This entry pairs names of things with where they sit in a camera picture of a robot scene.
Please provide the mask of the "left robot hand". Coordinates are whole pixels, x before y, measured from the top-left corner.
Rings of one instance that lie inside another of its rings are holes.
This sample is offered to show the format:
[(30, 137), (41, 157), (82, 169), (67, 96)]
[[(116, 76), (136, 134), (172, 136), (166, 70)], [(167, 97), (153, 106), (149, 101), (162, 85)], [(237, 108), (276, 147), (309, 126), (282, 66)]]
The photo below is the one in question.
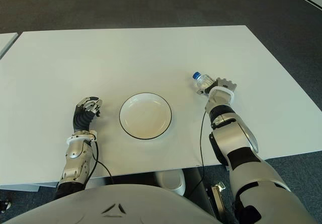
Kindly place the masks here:
[(72, 121), (74, 132), (90, 130), (92, 120), (100, 116), (102, 103), (98, 97), (85, 97), (76, 105)]

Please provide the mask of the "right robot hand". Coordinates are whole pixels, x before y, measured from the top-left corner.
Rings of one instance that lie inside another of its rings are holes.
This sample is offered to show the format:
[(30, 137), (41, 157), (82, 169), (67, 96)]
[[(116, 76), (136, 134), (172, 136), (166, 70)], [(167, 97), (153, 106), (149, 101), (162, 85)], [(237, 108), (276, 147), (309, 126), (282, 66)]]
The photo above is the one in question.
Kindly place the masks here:
[(214, 80), (209, 75), (204, 74), (196, 79), (196, 87), (198, 95), (208, 95), (215, 87), (226, 88), (234, 92), (237, 88), (237, 84), (227, 79), (217, 78)]

